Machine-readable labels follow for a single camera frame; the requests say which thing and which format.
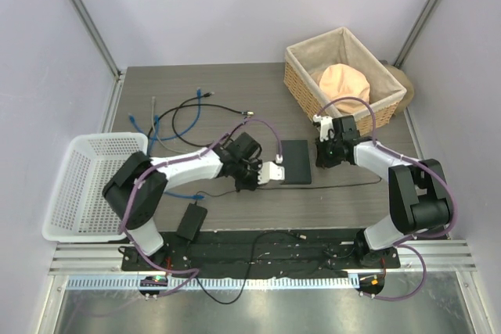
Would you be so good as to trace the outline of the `black network switch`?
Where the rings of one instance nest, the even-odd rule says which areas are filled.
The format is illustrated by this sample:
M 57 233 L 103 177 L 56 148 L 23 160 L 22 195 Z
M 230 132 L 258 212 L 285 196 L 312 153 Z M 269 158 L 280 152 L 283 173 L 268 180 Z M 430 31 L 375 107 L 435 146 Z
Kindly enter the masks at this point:
M 283 185 L 310 185 L 312 172 L 307 140 L 283 140 Z

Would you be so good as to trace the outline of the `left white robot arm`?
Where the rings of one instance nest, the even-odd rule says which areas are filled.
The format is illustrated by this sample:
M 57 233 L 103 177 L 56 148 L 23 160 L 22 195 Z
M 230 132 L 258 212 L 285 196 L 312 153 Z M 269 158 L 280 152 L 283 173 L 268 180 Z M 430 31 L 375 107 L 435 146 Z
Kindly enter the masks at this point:
M 121 220 L 119 232 L 130 236 L 141 249 L 140 262 L 156 271 L 167 260 L 164 240 L 153 220 L 164 193 L 220 177 L 233 178 L 238 190 L 254 190 L 261 151 L 261 145 L 246 132 L 229 142 L 216 142 L 180 156 L 156 158 L 139 151 L 104 185 L 102 195 Z

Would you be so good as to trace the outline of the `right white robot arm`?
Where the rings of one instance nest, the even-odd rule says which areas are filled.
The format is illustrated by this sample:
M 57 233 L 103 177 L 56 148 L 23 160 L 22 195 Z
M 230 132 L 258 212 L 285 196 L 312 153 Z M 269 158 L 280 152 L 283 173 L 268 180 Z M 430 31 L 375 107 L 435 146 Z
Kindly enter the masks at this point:
M 355 236 L 357 264 L 372 267 L 395 244 L 425 232 L 435 236 L 453 223 L 455 204 L 437 160 L 413 159 L 362 136 L 353 116 L 315 115 L 312 123 L 319 131 L 317 167 L 346 162 L 373 172 L 388 184 L 388 215 Z

